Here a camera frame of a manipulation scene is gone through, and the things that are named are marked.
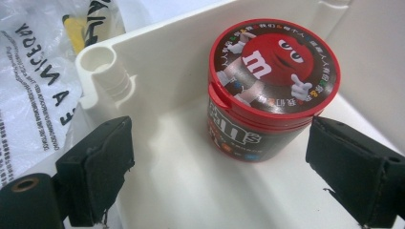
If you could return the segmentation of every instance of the m&m's container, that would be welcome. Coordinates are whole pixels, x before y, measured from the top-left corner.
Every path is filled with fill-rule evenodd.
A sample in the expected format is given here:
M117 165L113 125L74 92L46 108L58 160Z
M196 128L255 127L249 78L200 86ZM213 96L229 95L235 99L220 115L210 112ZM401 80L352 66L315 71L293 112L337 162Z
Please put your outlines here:
M276 19L224 31L209 55L208 130L225 154L264 161L280 152L336 95L339 65L313 32Z

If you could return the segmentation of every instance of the white plastic surface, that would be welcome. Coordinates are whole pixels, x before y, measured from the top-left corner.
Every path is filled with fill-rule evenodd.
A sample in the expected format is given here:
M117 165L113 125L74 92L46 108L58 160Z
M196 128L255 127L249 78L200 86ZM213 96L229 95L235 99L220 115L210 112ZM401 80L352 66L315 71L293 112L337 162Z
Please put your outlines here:
M381 134L368 121L368 112L375 108L364 105L362 108L368 112L359 113L358 107L349 102L356 100L359 88L354 91L346 85L351 85L353 73L363 72L350 65L358 61L350 60L346 54L356 52L356 47L351 47L349 40L342 44L339 34L348 38L348 34L360 30L338 24L345 12L352 10L353 15L364 4L386 3L355 0L350 7L348 3L227 1L84 50L76 65L84 87L80 107L87 118L96 125L117 115L129 115L134 122L137 163L127 174L117 200L123 227L359 228L323 190L328 185L305 162L309 129L278 156L257 164L223 155L206 130L207 62L213 41L240 21L272 17L329 37L338 59L344 56L340 61L343 93L322 116L347 123L395 149L386 133ZM360 92L369 93L368 88L361 88ZM399 219L394 228L404 225Z

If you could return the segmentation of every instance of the red lid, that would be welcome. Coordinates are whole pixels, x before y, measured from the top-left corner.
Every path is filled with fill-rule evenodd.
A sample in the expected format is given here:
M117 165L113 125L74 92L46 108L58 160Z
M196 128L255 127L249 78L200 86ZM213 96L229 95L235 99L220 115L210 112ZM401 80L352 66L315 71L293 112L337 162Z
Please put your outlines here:
M309 123L337 94L339 65L313 32L276 19L239 23L215 41L209 81L224 109L247 123Z

